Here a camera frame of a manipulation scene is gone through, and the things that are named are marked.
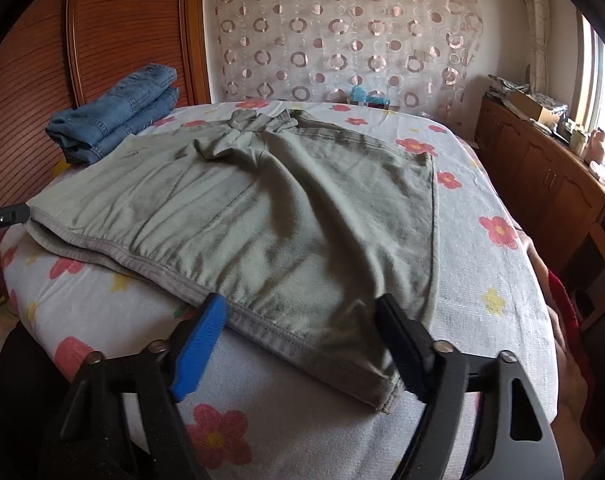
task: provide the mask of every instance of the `blue clamp pad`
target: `blue clamp pad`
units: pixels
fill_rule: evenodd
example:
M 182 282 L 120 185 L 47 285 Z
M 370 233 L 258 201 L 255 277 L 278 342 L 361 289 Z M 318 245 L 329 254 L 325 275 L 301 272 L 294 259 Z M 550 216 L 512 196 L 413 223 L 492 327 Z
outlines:
M 204 312 L 176 358 L 174 380 L 169 388 L 176 402 L 198 389 L 227 319 L 227 302 L 220 294 L 207 296 L 201 308 Z

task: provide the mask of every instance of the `wooden dresser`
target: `wooden dresser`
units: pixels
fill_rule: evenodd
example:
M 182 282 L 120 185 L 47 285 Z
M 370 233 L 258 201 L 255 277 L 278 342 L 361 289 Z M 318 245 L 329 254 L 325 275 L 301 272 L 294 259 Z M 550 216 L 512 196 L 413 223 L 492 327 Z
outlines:
M 567 291 L 589 291 L 589 328 L 605 312 L 605 187 L 560 142 L 485 97 L 479 158 L 513 218 Z

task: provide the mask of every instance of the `cardboard box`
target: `cardboard box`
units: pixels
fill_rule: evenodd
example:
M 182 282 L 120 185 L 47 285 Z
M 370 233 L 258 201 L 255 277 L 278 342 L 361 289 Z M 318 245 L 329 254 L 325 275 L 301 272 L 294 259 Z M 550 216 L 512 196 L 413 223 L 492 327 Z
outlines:
M 513 105 L 526 116 L 531 117 L 532 119 L 550 128 L 554 124 L 557 124 L 557 122 L 560 120 L 559 115 L 551 113 L 551 110 L 548 110 L 544 106 L 538 104 L 528 95 L 523 94 L 519 90 L 516 90 L 509 95 L 509 101 L 511 101 Z

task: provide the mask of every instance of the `bed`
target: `bed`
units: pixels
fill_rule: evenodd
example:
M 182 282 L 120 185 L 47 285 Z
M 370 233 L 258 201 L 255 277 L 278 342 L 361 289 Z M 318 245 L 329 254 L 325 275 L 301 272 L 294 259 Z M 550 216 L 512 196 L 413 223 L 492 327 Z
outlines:
M 438 309 L 427 326 L 461 351 L 522 361 L 548 420 L 556 415 L 554 339 L 543 297 L 514 225 L 473 150 L 434 121 L 332 103 L 251 100 L 177 108 L 140 135 L 227 119 L 237 108 L 274 116 L 303 108 L 320 121 L 377 137 L 398 150 L 429 152 L 437 168 Z M 79 171 L 69 169 L 58 178 Z M 166 338 L 194 310 L 156 286 L 46 253 L 20 225 L 1 243 L 11 303 L 58 368 L 73 378 L 85 355 L 111 358 Z M 134 398 L 132 438 L 144 447 Z M 445 478 L 460 478 L 473 429 L 467 395 Z M 311 378 L 226 329 L 198 391 L 179 405 L 198 459 L 212 478 L 390 478 L 422 412 L 409 393 L 389 415 Z

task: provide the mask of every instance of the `wooden cabinet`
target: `wooden cabinet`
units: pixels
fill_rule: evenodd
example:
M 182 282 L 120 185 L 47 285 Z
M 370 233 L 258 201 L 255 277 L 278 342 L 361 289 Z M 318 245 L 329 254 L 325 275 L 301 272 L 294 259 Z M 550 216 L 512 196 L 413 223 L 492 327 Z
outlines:
M 520 194 L 515 176 L 525 150 L 526 142 L 521 132 L 511 124 L 503 124 L 491 152 L 491 173 L 495 175 L 492 177 L 493 186 L 505 202 L 513 203 Z
M 585 193 L 585 186 L 568 173 L 554 173 L 550 200 L 531 235 L 540 257 L 557 272 L 585 239 L 602 209 L 602 202 Z
M 538 225 L 541 210 L 549 200 L 553 161 L 535 140 L 525 140 L 524 156 L 515 173 L 515 188 L 509 212 L 527 233 Z
M 598 219 L 603 190 L 566 148 L 486 99 L 476 137 L 496 192 L 559 274 Z

